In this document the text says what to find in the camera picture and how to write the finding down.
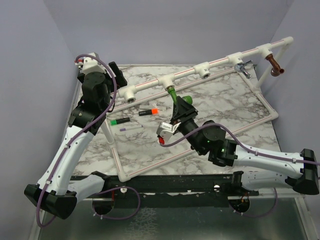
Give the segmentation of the white pvc pipe frame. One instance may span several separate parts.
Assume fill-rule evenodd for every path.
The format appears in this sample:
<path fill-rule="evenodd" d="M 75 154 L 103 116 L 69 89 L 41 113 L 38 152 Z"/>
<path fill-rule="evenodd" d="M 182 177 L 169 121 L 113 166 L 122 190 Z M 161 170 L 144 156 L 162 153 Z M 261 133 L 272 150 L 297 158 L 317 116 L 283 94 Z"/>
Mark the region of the white pvc pipe frame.
<path fill-rule="evenodd" d="M 250 57 L 253 55 L 260 55 L 263 59 L 266 59 L 266 56 L 269 54 L 273 54 L 274 59 L 278 62 L 278 60 L 282 57 L 284 52 L 290 47 L 293 43 L 294 38 L 291 36 L 285 37 L 279 41 L 273 43 L 266 43 L 260 46 L 257 46 L 253 49 L 246 50 L 243 52 L 236 52 L 230 55 L 227 55 L 223 58 L 213 60 L 211 62 L 203 62 L 197 65 L 194 65 L 192 68 L 187 70 L 170 73 L 163 76 L 159 76 L 154 80 L 147 81 L 144 83 L 139 83 L 137 85 L 128 85 L 124 88 L 121 88 L 117 91 L 117 97 L 123 98 L 125 100 L 125 104 L 116 107 L 114 112 L 119 112 L 125 110 L 127 108 L 136 106 L 138 104 L 145 103 L 150 100 L 155 100 L 157 98 L 163 97 L 168 94 L 167 88 L 169 86 L 174 86 L 174 81 L 186 78 L 190 75 L 199 75 L 200 79 L 197 79 L 190 83 L 185 83 L 175 88 L 175 91 L 178 92 L 180 90 L 184 90 L 189 87 L 194 87 L 199 84 L 205 83 L 209 80 L 213 80 L 219 77 L 222 77 L 227 74 L 231 74 L 236 72 L 234 70 L 234 65 L 237 63 L 243 62 L 243 58 Z M 266 80 L 268 72 L 271 71 L 272 66 L 270 65 L 258 82 L 253 85 L 250 81 L 246 81 L 246 84 L 249 86 L 250 90 L 256 95 L 256 97 L 261 101 L 261 103 L 268 109 L 269 115 L 261 120 L 257 120 L 250 125 L 247 125 L 241 129 L 235 131 L 235 133 L 241 133 L 251 128 L 254 128 L 260 124 L 276 119 L 279 115 L 274 110 L 271 105 L 266 101 L 261 93 L 260 86 Z M 147 90 L 156 86 L 162 86 L 164 88 L 164 92 L 157 93 L 151 96 L 147 96 L 143 99 L 137 100 L 135 94 L 141 92 L 143 90 Z"/>

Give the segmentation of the green water faucet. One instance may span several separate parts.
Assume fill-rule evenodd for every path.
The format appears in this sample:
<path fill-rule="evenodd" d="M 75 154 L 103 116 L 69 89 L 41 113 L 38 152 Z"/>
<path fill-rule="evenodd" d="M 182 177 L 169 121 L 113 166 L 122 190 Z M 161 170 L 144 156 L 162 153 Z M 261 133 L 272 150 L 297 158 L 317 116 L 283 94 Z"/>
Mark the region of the green water faucet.
<path fill-rule="evenodd" d="M 178 98 L 180 98 L 180 96 L 177 95 L 175 88 L 173 86 L 169 86 L 166 90 L 167 90 L 167 93 L 171 96 L 173 103 L 176 105 L 178 102 Z M 193 99 L 191 96 L 186 95 L 186 96 L 182 96 L 181 98 L 188 104 L 190 105 L 193 104 Z"/>

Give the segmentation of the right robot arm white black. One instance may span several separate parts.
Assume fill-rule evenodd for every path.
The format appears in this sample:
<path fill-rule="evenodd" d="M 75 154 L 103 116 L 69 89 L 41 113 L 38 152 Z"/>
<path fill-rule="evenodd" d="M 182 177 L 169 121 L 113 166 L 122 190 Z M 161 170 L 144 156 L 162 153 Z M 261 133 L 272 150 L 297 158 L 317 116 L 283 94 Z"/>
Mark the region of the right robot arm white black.
<path fill-rule="evenodd" d="M 284 177 L 284 184 L 304 195 L 320 193 L 318 166 L 313 150 L 304 148 L 301 152 L 281 152 L 256 148 L 239 141 L 225 126 L 206 121 L 198 126 L 194 119 L 198 111 L 184 98 L 177 96 L 173 101 L 170 122 L 183 135 L 190 148 L 200 156 L 219 167 L 235 165 L 254 167 Z"/>

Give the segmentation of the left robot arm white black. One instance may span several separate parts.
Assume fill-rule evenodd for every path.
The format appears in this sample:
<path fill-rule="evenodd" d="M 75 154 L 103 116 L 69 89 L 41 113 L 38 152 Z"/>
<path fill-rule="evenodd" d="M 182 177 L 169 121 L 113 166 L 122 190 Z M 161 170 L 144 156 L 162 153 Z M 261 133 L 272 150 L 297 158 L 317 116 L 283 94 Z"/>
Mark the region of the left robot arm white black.
<path fill-rule="evenodd" d="M 114 61 L 105 69 L 94 59 L 85 58 L 81 69 L 77 78 L 82 97 L 71 112 L 64 139 L 43 176 L 24 190 L 37 215 L 44 210 L 66 219 L 80 201 L 95 194 L 106 197 L 111 190 L 109 176 L 98 171 L 76 183 L 70 180 L 81 155 L 103 125 L 106 113 L 114 107 L 115 97 L 111 94 L 128 82 Z"/>

